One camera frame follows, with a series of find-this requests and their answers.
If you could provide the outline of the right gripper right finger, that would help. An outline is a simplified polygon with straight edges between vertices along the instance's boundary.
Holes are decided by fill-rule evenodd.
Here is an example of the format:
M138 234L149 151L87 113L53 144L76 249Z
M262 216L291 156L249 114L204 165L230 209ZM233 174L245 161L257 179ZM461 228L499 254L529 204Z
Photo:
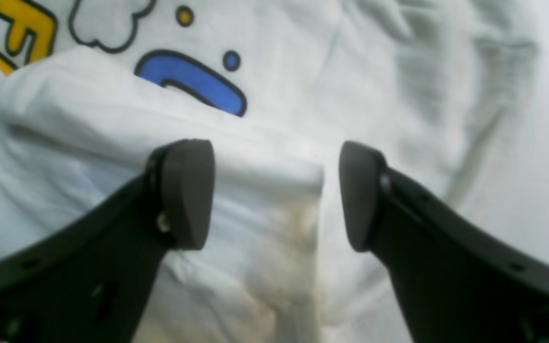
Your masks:
M415 343L549 343L549 265L468 222L388 166L343 143L338 179L349 244L387 269Z

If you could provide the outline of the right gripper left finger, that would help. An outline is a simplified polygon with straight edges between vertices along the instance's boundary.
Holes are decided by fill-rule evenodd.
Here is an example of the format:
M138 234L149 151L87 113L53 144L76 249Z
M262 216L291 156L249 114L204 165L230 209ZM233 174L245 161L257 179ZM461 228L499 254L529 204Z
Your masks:
M203 249L215 152L181 140L63 230L0 259L0 342L129 343L165 255Z

